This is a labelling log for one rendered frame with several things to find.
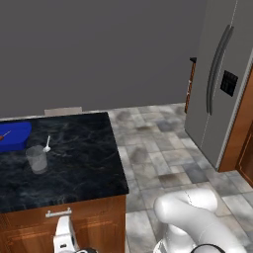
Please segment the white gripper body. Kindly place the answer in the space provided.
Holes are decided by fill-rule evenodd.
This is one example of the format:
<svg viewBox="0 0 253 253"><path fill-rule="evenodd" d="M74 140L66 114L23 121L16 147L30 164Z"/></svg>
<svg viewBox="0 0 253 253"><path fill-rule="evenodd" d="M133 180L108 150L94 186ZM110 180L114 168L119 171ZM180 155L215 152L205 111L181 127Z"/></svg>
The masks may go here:
<svg viewBox="0 0 253 253"><path fill-rule="evenodd" d="M56 226L53 241L58 244L74 244L75 236L69 215L61 216Z"/></svg>

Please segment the blue tray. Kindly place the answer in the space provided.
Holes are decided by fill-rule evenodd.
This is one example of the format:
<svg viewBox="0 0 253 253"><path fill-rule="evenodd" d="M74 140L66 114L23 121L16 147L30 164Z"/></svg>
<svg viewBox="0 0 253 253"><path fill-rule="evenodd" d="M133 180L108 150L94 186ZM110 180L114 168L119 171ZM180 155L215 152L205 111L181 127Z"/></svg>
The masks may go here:
<svg viewBox="0 0 253 253"><path fill-rule="evenodd" d="M0 124L0 135L3 135L9 130L11 132L0 141L0 152L25 149L32 131L32 125L29 122Z"/></svg>

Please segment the wooden cupboard door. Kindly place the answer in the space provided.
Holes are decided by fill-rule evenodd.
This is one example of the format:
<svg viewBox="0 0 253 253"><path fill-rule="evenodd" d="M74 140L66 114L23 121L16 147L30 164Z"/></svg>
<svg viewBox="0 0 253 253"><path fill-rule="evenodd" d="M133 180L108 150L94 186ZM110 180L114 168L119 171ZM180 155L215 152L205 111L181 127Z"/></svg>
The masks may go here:
<svg viewBox="0 0 253 253"><path fill-rule="evenodd" d="M75 223L72 235L57 238L56 223L14 227L0 231L0 253L125 253L125 233L110 221Z"/></svg>

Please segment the clear drinking glass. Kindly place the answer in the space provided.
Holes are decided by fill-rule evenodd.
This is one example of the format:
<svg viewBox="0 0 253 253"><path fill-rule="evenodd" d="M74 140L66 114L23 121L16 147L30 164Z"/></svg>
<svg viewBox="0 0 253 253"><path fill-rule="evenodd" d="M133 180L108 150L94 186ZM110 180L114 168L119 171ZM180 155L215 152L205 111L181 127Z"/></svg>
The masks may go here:
<svg viewBox="0 0 253 253"><path fill-rule="evenodd" d="M42 174L47 168L46 153L41 145L36 145L26 150L26 156L35 174Z"/></svg>

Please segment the grey fridge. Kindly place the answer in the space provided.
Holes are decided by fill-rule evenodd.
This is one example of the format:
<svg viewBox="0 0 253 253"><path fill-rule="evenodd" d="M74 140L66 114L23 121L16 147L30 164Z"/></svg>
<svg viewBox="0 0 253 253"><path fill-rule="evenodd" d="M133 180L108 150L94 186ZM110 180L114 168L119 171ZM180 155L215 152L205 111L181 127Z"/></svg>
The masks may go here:
<svg viewBox="0 0 253 253"><path fill-rule="evenodd" d="M213 84L207 113L211 63L227 25L232 36ZM253 0L208 0L185 131L214 168L218 168L253 64Z"/></svg>

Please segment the wooden cupboard with black top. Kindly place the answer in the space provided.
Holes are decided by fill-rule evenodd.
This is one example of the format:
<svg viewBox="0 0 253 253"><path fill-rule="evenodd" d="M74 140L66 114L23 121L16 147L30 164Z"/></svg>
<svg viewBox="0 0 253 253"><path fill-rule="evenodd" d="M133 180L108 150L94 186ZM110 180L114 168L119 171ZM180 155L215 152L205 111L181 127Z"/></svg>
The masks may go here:
<svg viewBox="0 0 253 253"><path fill-rule="evenodd" d="M190 74L190 78L189 78L186 103L185 103L185 113L186 114L188 112L188 107L189 107L189 102L190 102L190 96L191 96L191 91L192 91L192 84L193 84L193 79L194 79L194 74L195 74L195 69L196 69L197 58L190 57L190 60L192 61L192 69L191 69L191 74Z"/></svg>

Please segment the tall wooden cupboard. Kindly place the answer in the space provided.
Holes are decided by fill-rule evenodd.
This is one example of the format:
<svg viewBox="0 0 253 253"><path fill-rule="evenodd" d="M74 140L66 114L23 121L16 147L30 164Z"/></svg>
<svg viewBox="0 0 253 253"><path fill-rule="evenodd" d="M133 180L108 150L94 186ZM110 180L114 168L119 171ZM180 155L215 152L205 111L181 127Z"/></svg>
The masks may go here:
<svg viewBox="0 0 253 253"><path fill-rule="evenodd" d="M218 172L237 171L253 188L253 64Z"/></svg>

